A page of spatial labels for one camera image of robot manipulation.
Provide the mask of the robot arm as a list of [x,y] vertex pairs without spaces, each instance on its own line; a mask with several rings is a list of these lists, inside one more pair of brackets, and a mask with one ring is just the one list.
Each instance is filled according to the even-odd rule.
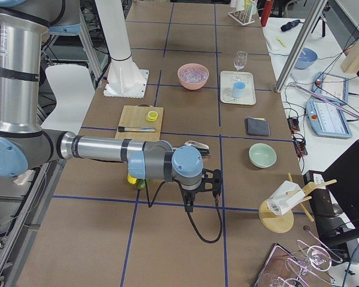
[[37,123],[41,38],[53,28],[78,34],[78,1],[0,1],[0,28],[0,176],[60,158],[125,162],[134,178],[176,182],[186,210],[192,209],[207,180],[196,148],[80,136]]

